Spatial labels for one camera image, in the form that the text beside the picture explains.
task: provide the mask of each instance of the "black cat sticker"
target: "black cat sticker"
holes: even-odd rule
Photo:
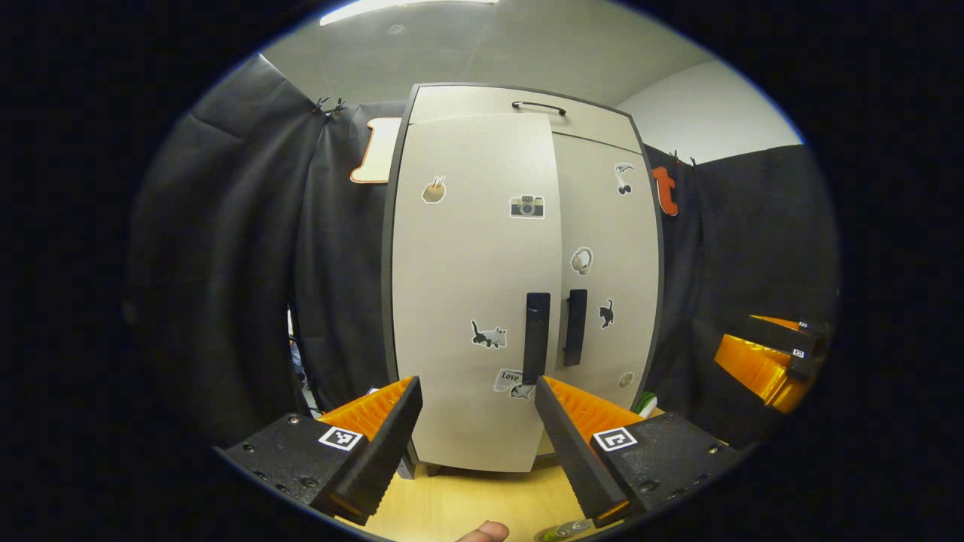
[[[609,306],[600,307],[600,318],[602,318],[602,327],[600,329],[605,329],[609,327],[609,324],[613,322],[615,314],[612,312],[612,300],[607,299]]]
[[[500,346],[505,347],[508,344],[505,337],[506,334],[509,333],[508,330],[496,327],[490,331],[479,331],[479,327],[475,323],[475,320],[472,320],[472,332],[474,334],[474,337],[472,337],[473,344],[479,344],[481,346],[485,346],[486,348],[499,348]]]

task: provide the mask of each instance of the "cabinet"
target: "cabinet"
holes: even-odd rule
[[[641,150],[628,116],[574,98],[415,86],[383,243],[388,371],[422,382],[415,459],[529,471],[533,370],[627,408],[640,393],[661,273]]]

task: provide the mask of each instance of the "drawer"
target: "drawer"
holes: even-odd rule
[[[550,107],[538,105],[523,104],[515,108],[512,106],[514,101],[530,101],[561,107],[566,114],[560,115]],[[627,115],[574,99],[502,87],[474,85],[419,87],[409,123],[505,113],[547,115],[549,125],[555,133],[598,141],[632,152],[642,152],[636,132],[632,129],[632,123]]]

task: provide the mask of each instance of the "black drawer handle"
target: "black drawer handle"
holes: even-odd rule
[[[566,345],[563,346],[563,366],[577,366],[582,360],[582,339],[586,330],[586,290],[569,290],[569,321]]]
[[[525,294],[525,345],[522,352],[522,383],[535,384],[546,374],[549,348],[549,294]]]
[[[534,102],[534,101],[514,101],[514,102],[512,102],[512,106],[515,107],[516,109],[519,109],[519,106],[520,106],[520,105],[523,105],[523,104],[525,104],[525,105],[538,105],[538,106],[540,106],[540,107],[548,107],[549,109],[555,109],[556,111],[558,111],[558,112],[559,112],[559,115],[566,115],[566,110],[565,110],[565,109],[563,109],[563,108],[561,108],[561,107],[556,107],[556,106],[554,106],[554,105],[548,105],[548,104],[546,104],[546,103],[536,103],[536,102]]]

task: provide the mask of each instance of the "finger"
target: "finger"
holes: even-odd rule
[[[504,542],[508,536],[508,527],[499,522],[487,521],[476,530],[459,538],[457,542]]]

